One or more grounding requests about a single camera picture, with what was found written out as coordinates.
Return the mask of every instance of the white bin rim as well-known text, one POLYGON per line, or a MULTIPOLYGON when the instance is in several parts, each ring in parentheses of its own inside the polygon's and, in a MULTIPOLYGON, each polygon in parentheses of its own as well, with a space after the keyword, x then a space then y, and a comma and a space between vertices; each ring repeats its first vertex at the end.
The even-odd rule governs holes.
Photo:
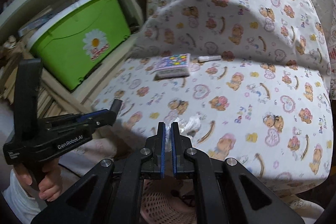
POLYGON ((42 25, 29 39, 27 43, 27 48, 30 50, 34 43, 47 31, 49 28, 51 28, 54 24, 56 24, 58 21, 60 21, 62 18, 66 17, 68 14, 70 14, 72 11, 76 10, 77 8, 81 7, 82 5, 88 3, 91 0, 79 0, 73 4, 71 4, 69 7, 65 8, 63 11, 59 12, 57 15, 55 15, 52 19, 50 19, 47 23, 42 25))

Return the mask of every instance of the bedsheet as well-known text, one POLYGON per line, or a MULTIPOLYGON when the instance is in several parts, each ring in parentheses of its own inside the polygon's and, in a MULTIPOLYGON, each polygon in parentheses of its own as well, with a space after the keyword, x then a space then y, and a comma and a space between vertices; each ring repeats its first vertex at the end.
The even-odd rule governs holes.
POLYGON ((92 105, 124 100, 112 130, 136 149, 159 121, 198 115, 193 146, 238 159, 278 195, 322 183, 332 156, 331 68, 311 1, 152 2, 131 58, 92 105), (156 80, 160 57, 180 53, 191 54, 191 75, 156 80), (222 60, 198 63, 204 55, 222 60))

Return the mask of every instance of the white flower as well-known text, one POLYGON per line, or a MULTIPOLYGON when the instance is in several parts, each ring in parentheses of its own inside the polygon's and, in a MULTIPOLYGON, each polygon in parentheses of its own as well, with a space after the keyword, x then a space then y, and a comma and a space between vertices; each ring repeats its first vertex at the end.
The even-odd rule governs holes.
POLYGON ((86 50, 86 54, 90 57, 94 55, 95 51, 100 51, 108 43, 106 34, 99 29, 86 33, 83 42, 85 43, 83 50, 86 50))

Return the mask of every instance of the metal screw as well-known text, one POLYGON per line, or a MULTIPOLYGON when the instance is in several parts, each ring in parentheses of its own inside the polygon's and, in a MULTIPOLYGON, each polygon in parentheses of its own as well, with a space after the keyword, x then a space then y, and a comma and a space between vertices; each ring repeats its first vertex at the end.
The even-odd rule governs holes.
POLYGON ((148 155, 151 152, 151 150, 147 147, 144 147, 140 150, 140 153, 143 155, 148 155))
POLYGON ((196 148, 191 147, 191 148, 187 149, 187 153, 189 155, 195 155, 197 153, 197 150, 196 150, 196 148))
POLYGON ((230 165, 230 166, 235 166, 235 165, 237 164, 237 160, 234 159, 234 158, 228 158, 228 159, 226 160, 226 163, 227 163, 228 165, 230 165))
POLYGON ((109 167, 111 165, 111 160, 110 159, 103 159, 100 161, 100 165, 103 167, 109 167))

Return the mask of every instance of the green plastic container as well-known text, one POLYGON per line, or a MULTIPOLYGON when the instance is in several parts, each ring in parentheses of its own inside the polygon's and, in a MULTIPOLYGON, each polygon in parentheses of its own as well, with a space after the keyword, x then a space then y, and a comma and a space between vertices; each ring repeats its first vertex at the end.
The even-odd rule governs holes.
POLYGON ((79 0, 30 38, 30 52, 69 90, 130 35, 118 0, 79 0))

